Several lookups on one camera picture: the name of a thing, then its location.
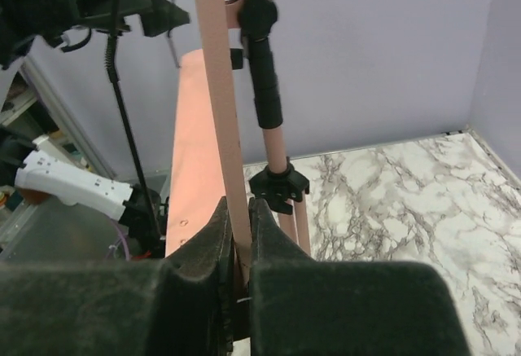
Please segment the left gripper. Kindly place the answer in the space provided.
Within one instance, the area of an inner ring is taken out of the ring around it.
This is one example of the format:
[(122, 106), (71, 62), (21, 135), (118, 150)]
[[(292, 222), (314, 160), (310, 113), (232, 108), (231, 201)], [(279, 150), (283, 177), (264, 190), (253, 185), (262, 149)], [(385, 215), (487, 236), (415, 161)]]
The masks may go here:
[(56, 48), (78, 24), (128, 32), (125, 18), (132, 15), (139, 16), (145, 37), (190, 23), (189, 13), (169, 0), (1, 0), (1, 69), (25, 57), (37, 36)]

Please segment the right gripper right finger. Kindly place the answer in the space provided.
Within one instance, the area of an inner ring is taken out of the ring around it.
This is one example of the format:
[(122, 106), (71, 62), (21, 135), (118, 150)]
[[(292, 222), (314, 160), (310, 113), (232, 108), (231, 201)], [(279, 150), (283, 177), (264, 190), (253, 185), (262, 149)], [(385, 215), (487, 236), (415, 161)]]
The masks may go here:
[(421, 262), (320, 262), (262, 199), (252, 223), (249, 295), (255, 355), (468, 355), (449, 288)]

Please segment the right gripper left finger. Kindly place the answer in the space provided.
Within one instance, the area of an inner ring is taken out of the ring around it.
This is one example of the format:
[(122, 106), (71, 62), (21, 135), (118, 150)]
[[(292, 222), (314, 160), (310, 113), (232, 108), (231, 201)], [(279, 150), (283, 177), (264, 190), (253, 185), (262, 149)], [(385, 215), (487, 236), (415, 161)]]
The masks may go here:
[(225, 200), (163, 259), (1, 267), (4, 355), (226, 355), (234, 248)]

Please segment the pink perforated music stand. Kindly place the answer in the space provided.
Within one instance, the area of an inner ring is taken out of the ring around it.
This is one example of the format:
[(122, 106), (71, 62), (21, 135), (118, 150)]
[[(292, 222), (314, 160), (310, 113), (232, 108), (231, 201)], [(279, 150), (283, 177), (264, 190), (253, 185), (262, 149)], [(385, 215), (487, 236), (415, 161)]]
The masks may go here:
[[(195, 240), (220, 200), (229, 209), (232, 260), (248, 275), (252, 260), (247, 191), (277, 213), (284, 238), (309, 255), (309, 181), (287, 157), (282, 103), (270, 45), (274, 0), (195, 0), (202, 46), (182, 56), (173, 140), (166, 252)], [(243, 181), (233, 72), (248, 63), (267, 165)]]

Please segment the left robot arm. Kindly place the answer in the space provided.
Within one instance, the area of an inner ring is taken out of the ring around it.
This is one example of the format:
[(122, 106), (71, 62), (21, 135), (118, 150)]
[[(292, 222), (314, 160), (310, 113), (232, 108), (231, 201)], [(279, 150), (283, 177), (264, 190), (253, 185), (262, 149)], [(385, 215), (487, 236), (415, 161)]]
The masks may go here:
[[(68, 30), (104, 33), (105, 69), (114, 92), (119, 93), (116, 49), (119, 37), (129, 31), (125, 20), (131, 15), (140, 18), (146, 37), (169, 35), (190, 21), (189, 14), (169, 0), (1, 0), (1, 68), (7, 70), (24, 58), (37, 37), (70, 53), (81, 44), (68, 40)], [(165, 255), (168, 205), (144, 178), (133, 185), (104, 178), (60, 160), (40, 143), (2, 127), (1, 183), (94, 209), (118, 227), (126, 227), (143, 257)]]

